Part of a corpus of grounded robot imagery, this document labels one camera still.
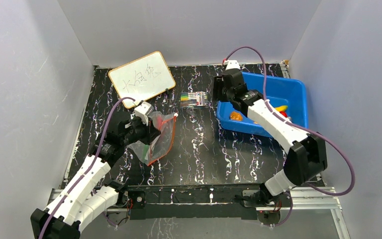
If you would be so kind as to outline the green vegetable toy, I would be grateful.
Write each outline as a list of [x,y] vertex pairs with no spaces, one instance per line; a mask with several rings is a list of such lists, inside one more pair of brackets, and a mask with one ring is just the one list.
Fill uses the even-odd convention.
[[143,146],[142,162],[144,162],[145,164],[148,164],[148,162],[149,162],[150,147],[151,146],[149,146],[149,145]]

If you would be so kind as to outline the red chili pepper toy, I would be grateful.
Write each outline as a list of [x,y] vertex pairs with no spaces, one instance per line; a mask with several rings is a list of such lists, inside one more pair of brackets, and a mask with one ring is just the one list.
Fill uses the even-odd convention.
[[156,118],[156,119],[153,119],[153,126],[159,130],[159,131],[162,131],[162,127],[163,125],[165,124],[166,122],[163,120],[163,118]]

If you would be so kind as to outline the clear zip top bag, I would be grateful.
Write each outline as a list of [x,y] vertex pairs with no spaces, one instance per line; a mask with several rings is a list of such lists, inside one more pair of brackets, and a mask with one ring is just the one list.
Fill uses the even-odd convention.
[[150,143],[137,141],[127,146],[132,150],[138,159],[147,166],[163,158],[171,150],[174,135],[175,125],[178,113],[164,115],[161,112],[155,111],[150,113],[150,126],[158,130],[158,134],[150,139]]

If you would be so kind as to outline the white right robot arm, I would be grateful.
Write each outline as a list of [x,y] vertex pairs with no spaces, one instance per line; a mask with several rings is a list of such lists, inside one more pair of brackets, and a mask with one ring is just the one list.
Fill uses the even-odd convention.
[[213,99],[229,102],[258,123],[286,153],[283,169],[262,183],[258,192],[238,196],[242,201],[273,206],[280,195],[305,184],[328,167],[325,141],[316,132],[294,125],[272,107],[265,92],[249,90],[241,70],[228,69],[214,77]]

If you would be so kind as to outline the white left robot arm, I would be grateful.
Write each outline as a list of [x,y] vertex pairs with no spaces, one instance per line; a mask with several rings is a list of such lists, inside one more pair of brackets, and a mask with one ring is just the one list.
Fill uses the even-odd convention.
[[46,206],[35,209],[30,220],[36,239],[78,239],[85,227],[110,206],[123,207],[129,195],[117,182],[92,190],[114,166],[127,146],[140,142],[151,145],[160,136],[161,120],[140,117],[113,123],[107,122],[89,151],[83,165],[65,189]]

